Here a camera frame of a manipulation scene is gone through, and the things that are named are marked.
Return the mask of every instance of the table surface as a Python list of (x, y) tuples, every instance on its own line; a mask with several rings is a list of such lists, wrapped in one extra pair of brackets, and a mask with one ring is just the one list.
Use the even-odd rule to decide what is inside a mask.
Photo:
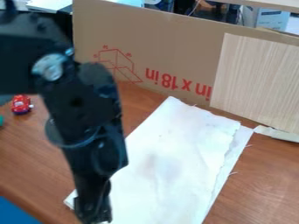
[[(119, 83), (123, 125), (127, 136), (166, 99), (138, 86)], [(0, 195), (43, 223), (78, 223), (62, 203), (74, 189), (71, 172), (60, 150), (44, 134), (47, 118), (42, 101), (14, 116), (10, 105), (0, 108), (5, 117), (0, 129)], [(209, 108), (254, 128), (257, 123)], [(254, 134), (244, 149), (205, 223), (299, 223), (299, 147)]]

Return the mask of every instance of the black cable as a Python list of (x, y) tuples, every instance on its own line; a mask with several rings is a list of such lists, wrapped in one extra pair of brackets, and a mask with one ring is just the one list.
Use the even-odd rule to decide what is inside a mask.
[(5, 11), (7, 13), (16, 13), (17, 7), (13, 0), (5, 0)]
[(4, 0), (5, 11), (0, 14), (0, 25), (10, 23), (17, 15), (17, 7), (13, 0)]

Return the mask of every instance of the red toy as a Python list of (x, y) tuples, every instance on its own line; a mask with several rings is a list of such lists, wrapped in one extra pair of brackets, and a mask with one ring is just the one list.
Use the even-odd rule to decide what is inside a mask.
[(33, 105), (31, 99), (25, 94), (17, 94), (12, 99), (11, 111), (15, 115), (22, 115), (28, 113)]

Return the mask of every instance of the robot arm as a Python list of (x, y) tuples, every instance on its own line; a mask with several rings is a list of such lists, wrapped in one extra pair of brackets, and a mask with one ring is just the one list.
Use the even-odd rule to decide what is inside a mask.
[(128, 164), (115, 82), (99, 64), (74, 62), (72, 46), (52, 20), (19, 15), (12, 1), (6, 3), (0, 95), (41, 95), (50, 114), (45, 133), (73, 172), (77, 217), (110, 222), (109, 179)]

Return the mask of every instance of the box diagram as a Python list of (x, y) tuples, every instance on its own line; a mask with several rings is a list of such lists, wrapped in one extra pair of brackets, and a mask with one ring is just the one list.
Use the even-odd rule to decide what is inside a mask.
[(131, 83), (143, 82), (135, 73), (134, 62), (119, 49), (101, 50), (94, 57), (108, 69), (117, 80)]

